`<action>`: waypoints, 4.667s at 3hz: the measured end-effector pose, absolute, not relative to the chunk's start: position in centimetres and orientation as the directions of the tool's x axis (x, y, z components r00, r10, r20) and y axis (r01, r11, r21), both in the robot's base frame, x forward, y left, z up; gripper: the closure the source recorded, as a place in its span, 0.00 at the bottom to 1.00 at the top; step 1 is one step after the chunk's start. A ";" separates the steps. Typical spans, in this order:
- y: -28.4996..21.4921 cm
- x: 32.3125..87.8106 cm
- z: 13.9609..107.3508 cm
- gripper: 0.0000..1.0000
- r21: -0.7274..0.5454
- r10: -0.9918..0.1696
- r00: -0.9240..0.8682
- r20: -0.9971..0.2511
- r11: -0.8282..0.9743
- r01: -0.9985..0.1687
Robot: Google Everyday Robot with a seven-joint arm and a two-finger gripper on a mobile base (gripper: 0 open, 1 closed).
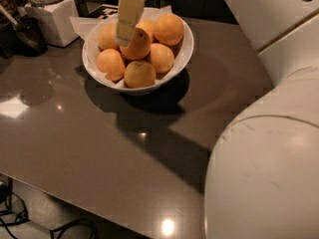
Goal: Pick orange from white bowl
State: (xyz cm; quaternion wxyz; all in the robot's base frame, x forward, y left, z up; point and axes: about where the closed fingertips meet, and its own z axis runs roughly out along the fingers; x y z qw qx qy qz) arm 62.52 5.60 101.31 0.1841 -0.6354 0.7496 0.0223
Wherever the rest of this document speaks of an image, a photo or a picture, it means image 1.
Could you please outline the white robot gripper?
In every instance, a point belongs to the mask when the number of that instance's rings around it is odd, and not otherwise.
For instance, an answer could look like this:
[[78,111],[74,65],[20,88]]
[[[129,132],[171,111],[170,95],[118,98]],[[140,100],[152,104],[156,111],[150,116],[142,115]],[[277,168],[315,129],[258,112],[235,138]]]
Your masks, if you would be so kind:
[[131,41],[136,25],[140,22],[145,0],[119,0],[116,42],[127,46]]

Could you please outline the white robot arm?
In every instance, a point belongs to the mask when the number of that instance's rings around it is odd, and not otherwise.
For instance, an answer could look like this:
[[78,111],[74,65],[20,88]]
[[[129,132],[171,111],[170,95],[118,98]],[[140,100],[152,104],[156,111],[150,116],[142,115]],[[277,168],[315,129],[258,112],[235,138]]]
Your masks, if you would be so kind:
[[224,1],[273,88],[213,148],[203,231],[165,215],[156,239],[319,239],[319,2]]

